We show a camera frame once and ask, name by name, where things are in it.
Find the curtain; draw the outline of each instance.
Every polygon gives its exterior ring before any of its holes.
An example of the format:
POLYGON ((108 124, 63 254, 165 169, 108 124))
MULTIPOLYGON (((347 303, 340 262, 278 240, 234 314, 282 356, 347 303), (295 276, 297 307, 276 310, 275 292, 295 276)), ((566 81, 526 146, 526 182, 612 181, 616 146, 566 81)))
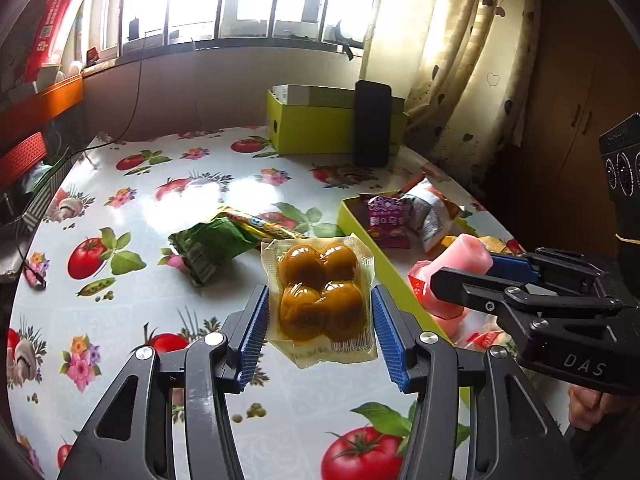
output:
POLYGON ((375 0, 361 79, 406 99, 405 143, 476 186, 519 144, 540 0, 375 0))

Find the small red package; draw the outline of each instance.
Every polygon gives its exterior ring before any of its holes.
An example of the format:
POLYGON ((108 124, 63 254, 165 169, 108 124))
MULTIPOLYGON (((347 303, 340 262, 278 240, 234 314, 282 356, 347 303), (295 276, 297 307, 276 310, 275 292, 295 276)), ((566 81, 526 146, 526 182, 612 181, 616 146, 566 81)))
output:
POLYGON ((367 232, 382 248, 408 249, 409 238, 404 230, 404 200, 393 196, 363 197, 369 213, 367 232))

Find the barcode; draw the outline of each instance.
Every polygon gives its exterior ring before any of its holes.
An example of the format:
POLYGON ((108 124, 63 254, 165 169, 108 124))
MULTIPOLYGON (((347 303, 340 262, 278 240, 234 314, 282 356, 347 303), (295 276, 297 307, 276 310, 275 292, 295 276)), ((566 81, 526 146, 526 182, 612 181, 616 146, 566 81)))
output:
POLYGON ((335 342, 331 341, 331 350, 334 352, 359 352, 368 351, 371 348, 371 338, 369 330, 366 328, 360 332, 360 335, 349 339, 348 341, 335 342))
POLYGON ((216 270, 216 266, 209 261, 202 250, 202 245, 199 243, 193 244, 187 251, 187 260, 191 269, 193 269, 193 272, 202 283, 207 282, 216 270))

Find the cabinet door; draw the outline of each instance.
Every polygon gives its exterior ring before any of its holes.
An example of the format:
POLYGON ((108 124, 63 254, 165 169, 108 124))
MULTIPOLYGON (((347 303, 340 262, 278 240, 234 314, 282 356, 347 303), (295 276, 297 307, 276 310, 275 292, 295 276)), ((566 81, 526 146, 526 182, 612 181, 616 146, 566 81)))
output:
POLYGON ((593 16, 604 0, 542 0, 522 159, 530 176, 558 176, 584 112, 595 61, 593 16))
POLYGON ((611 7, 599 20, 598 55, 585 115, 558 178, 570 228, 566 248, 615 256, 615 213, 598 137, 640 111, 640 50, 611 7))
POLYGON ((483 186, 487 207, 529 249, 558 241, 556 179, 587 101, 596 56, 593 20, 603 3, 542 0, 522 147, 498 154, 483 186))

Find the human hand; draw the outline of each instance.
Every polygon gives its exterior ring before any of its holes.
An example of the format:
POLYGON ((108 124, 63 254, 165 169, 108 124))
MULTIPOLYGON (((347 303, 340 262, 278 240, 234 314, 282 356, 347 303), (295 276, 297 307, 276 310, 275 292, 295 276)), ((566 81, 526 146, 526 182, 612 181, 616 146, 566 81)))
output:
POLYGON ((638 397, 603 394, 575 384, 568 393, 569 422, 583 431, 589 431, 606 413, 624 412, 638 403, 638 397))

